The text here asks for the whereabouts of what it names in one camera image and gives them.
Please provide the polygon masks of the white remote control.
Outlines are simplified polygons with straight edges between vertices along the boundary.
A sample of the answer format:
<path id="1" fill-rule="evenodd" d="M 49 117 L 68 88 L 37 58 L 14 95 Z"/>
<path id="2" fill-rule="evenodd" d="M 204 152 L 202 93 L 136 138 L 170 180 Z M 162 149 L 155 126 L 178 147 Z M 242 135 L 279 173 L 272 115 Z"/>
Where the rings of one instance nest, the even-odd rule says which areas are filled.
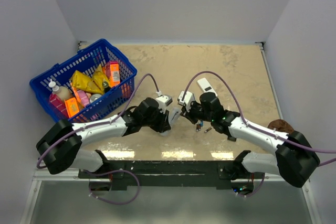
<path id="1" fill-rule="evenodd" d="M 172 129 L 174 123 L 180 117 L 180 114 L 181 114 L 181 109 L 177 108 L 177 107 L 174 107 L 172 109 L 172 111 L 169 113 L 168 123 L 169 123 L 169 126 L 171 127 L 171 129 Z M 163 133 L 160 133 L 160 135 L 161 136 L 167 136 L 169 134 L 170 130 L 165 130 Z"/>

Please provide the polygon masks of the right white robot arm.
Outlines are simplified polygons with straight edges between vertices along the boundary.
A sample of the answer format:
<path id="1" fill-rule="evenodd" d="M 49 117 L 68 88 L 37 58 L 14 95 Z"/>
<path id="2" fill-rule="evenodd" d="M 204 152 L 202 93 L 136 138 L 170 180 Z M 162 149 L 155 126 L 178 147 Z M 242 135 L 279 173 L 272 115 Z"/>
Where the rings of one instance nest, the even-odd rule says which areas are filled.
<path id="1" fill-rule="evenodd" d="M 266 154 L 244 151 L 235 159 L 234 173 L 246 178 L 251 173 L 281 176 L 290 185 L 301 188 L 320 164 L 306 137 L 293 131 L 288 134 L 247 121 L 241 113 L 224 109 L 213 92 L 202 93 L 199 101 L 189 91 L 178 96 L 181 116 L 192 124 L 202 120 L 229 138 L 239 138 L 261 147 Z"/>

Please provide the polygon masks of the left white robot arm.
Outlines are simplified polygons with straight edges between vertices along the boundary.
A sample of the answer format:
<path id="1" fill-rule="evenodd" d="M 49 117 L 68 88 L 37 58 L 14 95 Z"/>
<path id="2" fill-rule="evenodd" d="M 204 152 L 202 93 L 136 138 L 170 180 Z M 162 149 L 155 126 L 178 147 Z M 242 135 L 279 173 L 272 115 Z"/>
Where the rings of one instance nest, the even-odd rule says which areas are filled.
<path id="1" fill-rule="evenodd" d="M 171 129 L 167 107 L 172 98 L 162 95 L 158 98 L 146 98 L 138 106 L 107 119 L 70 123 L 58 121 L 38 141 L 36 148 L 40 154 L 38 168 L 46 168 L 52 175 L 69 168 L 87 170 L 97 178 L 108 174 L 107 158 L 101 151 L 88 151 L 84 146 L 105 140 L 109 137 L 123 137 L 137 133 L 142 127 L 164 133 Z"/>

